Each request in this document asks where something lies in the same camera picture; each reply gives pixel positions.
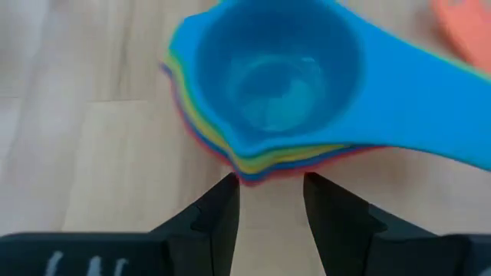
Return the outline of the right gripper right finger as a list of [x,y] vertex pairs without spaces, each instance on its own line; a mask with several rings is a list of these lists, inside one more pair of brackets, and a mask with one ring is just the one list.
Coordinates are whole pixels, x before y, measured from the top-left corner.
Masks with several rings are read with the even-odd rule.
[[487,276],[488,234],[437,235],[369,203],[316,172],[303,196],[327,276]]

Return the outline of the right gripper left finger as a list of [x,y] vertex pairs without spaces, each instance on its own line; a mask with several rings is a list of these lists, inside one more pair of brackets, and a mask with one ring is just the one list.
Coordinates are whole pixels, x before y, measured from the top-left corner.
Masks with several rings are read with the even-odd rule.
[[228,275],[239,226],[230,173],[149,232],[24,232],[1,238],[1,276]]

